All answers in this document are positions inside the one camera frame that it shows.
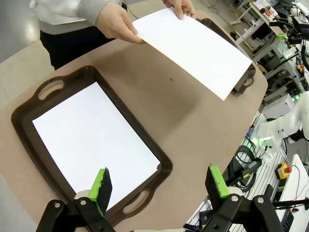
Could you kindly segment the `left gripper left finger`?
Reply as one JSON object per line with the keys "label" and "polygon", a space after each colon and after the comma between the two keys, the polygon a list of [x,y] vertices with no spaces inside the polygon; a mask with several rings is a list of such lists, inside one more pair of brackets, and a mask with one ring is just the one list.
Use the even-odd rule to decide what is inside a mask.
{"label": "left gripper left finger", "polygon": [[113,226],[105,218],[111,193],[109,170],[100,169],[88,196],[69,203],[51,200],[36,231],[74,232],[77,228],[86,228],[89,232],[113,232]]}

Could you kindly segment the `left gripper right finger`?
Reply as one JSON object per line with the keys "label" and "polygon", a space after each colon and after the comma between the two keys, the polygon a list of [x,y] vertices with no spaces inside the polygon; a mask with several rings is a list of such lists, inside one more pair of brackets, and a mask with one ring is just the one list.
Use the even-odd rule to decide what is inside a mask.
{"label": "left gripper right finger", "polygon": [[282,232],[281,222],[269,197],[257,195],[249,200],[230,193],[217,166],[209,166],[205,180],[213,216],[204,232],[227,232],[239,224],[247,232]]}

